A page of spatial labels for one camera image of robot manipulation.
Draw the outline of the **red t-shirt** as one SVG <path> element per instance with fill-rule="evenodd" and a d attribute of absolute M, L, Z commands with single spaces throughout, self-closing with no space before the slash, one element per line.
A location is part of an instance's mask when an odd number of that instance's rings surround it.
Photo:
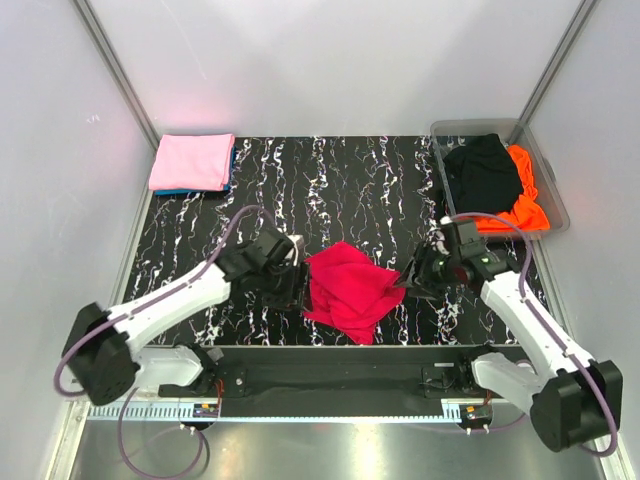
<path fill-rule="evenodd" d="M 305 317 L 371 345 L 376 325 L 402 303 L 400 273 L 375 265 L 354 246 L 339 242 L 306 260 L 311 310 Z"/>

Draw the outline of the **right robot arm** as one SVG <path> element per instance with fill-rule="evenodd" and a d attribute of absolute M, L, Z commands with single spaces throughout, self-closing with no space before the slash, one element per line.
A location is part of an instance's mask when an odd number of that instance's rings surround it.
<path fill-rule="evenodd" d="M 445 216 L 438 245 L 421 243 L 397 284 L 408 294 L 433 298 L 465 285 L 496 313 L 523 348 L 529 367 L 514 363 L 489 345 L 462 356 L 453 384 L 466 396 L 495 393 L 526 414 L 542 443 L 553 452 L 609 439 L 593 456 L 618 447 L 623 375 L 614 362 L 598 362 L 557 323 L 532 293 L 526 274 L 532 258 L 518 265 L 492 251 L 478 232 L 480 213 Z"/>

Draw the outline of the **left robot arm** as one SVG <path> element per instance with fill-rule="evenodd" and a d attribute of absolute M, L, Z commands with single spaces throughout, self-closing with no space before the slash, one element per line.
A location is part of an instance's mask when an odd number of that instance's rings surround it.
<path fill-rule="evenodd" d="M 155 348 L 151 342 L 182 321 L 252 292 L 272 309 L 310 307 L 310 268 L 301 258 L 304 239 L 276 229 L 226 247 L 169 284 L 107 310 L 97 303 L 77 314 L 62 358 L 95 406 L 134 389 L 205 397 L 219 384 L 220 355 L 194 343 Z"/>

